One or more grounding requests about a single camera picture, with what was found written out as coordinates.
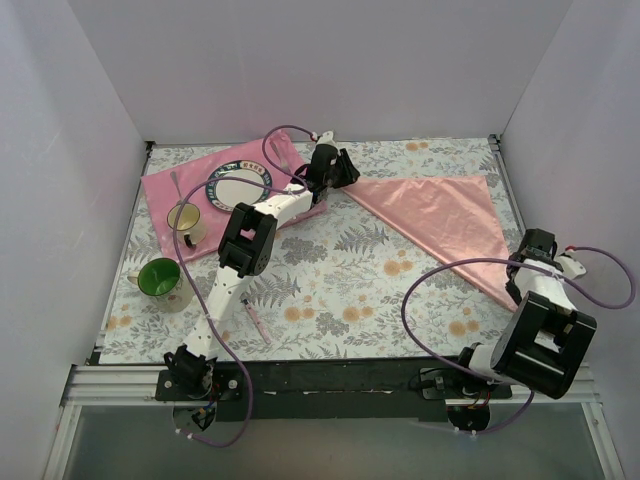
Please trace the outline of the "salmon pink satin napkin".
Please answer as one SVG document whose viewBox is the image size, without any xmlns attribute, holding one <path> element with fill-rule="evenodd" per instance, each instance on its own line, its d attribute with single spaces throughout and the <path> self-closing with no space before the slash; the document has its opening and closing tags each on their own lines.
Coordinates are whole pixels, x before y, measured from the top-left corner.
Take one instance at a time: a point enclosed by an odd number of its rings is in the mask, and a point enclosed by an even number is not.
<svg viewBox="0 0 640 480">
<path fill-rule="evenodd" d="M 509 257 L 483 176 L 361 178 L 344 191 L 441 263 Z"/>
</svg>

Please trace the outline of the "pink handled utensil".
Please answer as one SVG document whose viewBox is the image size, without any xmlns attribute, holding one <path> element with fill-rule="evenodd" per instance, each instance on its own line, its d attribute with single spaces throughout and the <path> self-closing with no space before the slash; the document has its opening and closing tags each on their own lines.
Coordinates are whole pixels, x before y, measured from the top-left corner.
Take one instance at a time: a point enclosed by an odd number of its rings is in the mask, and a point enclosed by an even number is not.
<svg viewBox="0 0 640 480">
<path fill-rule="evenodd" d="M 252 304 L 249 302 L 248 299 L 243 299 L 242 303 L 247 311 L 247 313 L 249 314 L 250 318 L 252 319 L 254 326 L 256 327 L 256 329 L 258 330 L 261 338 L 263 339 L 263 341 L 266 344 L 270 344 L 271 343 L 271 339 L 269 337 L 269 334 L 263 324 L 263 322 L 259 319 L 254 307 L 252 306 Z"/>
</svg>

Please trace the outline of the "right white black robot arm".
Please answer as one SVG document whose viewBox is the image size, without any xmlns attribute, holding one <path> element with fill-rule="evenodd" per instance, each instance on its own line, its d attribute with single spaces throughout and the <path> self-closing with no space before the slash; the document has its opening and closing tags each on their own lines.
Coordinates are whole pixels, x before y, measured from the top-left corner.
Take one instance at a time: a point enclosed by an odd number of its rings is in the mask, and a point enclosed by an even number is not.
<svg viewBox="0 0 640 480">
<path fill-rule="evenodd" d="M 596 320 L 580 312 L 565 291 L 565 281 L 584 276 L 586 268 L 559 254 L 555 236 L 541 229 L 528 229 L 509 259 L 520 264 L 506 267 L 506 291 L 518 308 L 496 344 L 476 342 L 462 350 L 453 387 L 471 398 L 491 379 L 559 399 L 597 329 Z"/>
</svg>

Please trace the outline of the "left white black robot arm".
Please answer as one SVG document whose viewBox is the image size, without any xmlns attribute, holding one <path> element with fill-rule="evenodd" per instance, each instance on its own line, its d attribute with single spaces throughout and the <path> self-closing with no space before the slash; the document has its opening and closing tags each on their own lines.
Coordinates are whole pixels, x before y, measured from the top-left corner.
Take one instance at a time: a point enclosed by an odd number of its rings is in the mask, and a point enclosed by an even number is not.
<svg viewBox="0 0 640 480">
<path fill-rule="evenodd" d="M 284 190 L 255 205 L 239 203 L 232 210 L 218 247 L 214 286 L 201 302 L 204 314 L 183 344 L 164 356 L 174 384 L 190 399 L 200 400 L 211 392 L 218 341 L 214 327 L 233 313 L 249 283 L 266 269 L 277 230 L 324 201 L 331 188 L 352 185 L 359 177 L 331 131 L 312 139 L 311 162 L 295 171 Z"/>
</svg>

